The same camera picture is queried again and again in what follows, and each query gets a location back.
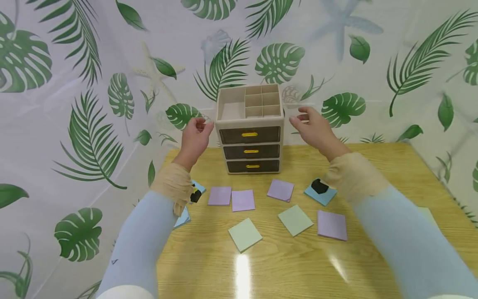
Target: table surface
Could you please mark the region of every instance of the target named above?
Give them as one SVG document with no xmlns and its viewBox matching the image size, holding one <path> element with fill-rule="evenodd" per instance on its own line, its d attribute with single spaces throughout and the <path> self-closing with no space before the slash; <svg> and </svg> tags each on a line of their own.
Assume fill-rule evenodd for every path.
<svg viewBox="0 0 478 299">
<path fill-rule="evenodd" d="M 478 275 L 478 232 L 415 151 L 399 144 L 347 144 L 362 153 L 417 206 L 428 207 L 443 235 Z M 340 196 L 323 207 L 303 191 L 328 168 L 318 151 L 283 147 L 280 174 L 226 173 L 220 148 L 208 148 L 191 172 L 207 188 L 188 205 L 191 222 L 174 230 L 157 263 L 161 298 L 400 298 L 392 273 Z M 165 164 L 177 154 L 168 153 Z M 290 203 L 266 196 L 273 178 L 295 184 Z M 212 186 L 253 189 L 256 210 L 207 206 Z M 280 212 L 298 204 L 314 225 L 296 237 Z M 344 214 L 348 241 L 317 235 L 317 210 Z M 263 239 L 240 254 L 228 229 L 250 218 Z"/>
</svg>

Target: green sticky note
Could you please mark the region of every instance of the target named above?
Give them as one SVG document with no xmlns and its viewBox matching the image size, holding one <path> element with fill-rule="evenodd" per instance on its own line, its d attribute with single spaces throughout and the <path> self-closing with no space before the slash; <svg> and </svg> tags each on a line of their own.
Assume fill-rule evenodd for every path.
<svg viewBox="0 0 478 299">
<path fill-rule="evenodd" d="M 313 225 L 312 220 L 307 217 L 298 205 L 280 213 L 279 219 L 294 237 Z"/>
<path fill-rule="evenodd" d="M 229 234 L 234 243 L 236 243 L 236 247 L 239 249 L 240 253 L 262 240 L 261 234 L 256 229 L 250 218 L 247 218 L 238 225 L 231 227 L 229 229 Z"/>
</svg>

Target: drawer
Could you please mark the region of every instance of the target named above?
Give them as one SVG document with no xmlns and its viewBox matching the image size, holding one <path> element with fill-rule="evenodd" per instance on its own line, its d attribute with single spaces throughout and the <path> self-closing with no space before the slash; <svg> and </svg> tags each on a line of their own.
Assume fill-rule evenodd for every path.
<svg viewBox="0 0 478 299">
<path fill-rule="evenodd" d="M 280 127 L 260 127 L 219 130 L 222 144 L 279 142 Z"/>
<path fill-rule="evenodd" d="M 279 158 L 279 144 L 251 145 L 251 146 L 224 146 L 224 155 L 227 160 Z"/>
<path fill-rule="evenodd" d="M 229 172 L 277 172 L 279 160 L 228 161 Z"/>
</svg>

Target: beige sleeve cuff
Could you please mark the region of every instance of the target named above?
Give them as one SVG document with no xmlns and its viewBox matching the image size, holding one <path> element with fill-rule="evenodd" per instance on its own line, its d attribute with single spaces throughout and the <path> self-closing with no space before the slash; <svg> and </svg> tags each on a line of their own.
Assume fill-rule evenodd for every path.
<svg viewBox="0 0 478 299">
<path fill-rule="evenodd" d="M 390 183 L 362 154 L 348 153 L 330 162 L 323 179 L 349 203 L 357 203 L 385 190 Z"/>
<path fill-rule="evenodd" d="M 191 200 L 193 193 L 189 172 L 176 163 L 170 163 L 158 171 L 150 189 L 174 201 L 174 214 L 178 217 L 183 213 L 184 206 Z"/>
</svg>

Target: drawer handle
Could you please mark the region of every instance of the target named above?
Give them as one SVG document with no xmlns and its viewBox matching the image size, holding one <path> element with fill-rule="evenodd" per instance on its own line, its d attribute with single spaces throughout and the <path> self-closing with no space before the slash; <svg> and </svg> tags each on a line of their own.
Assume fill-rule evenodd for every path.
<svg viewBox="0 0 478 299">
<path fill-rule="evenodd" d="M 242 133 L 242 137 L 256 137 L 256 136 L 257 136 L 256 132 Z"/>
</svg>

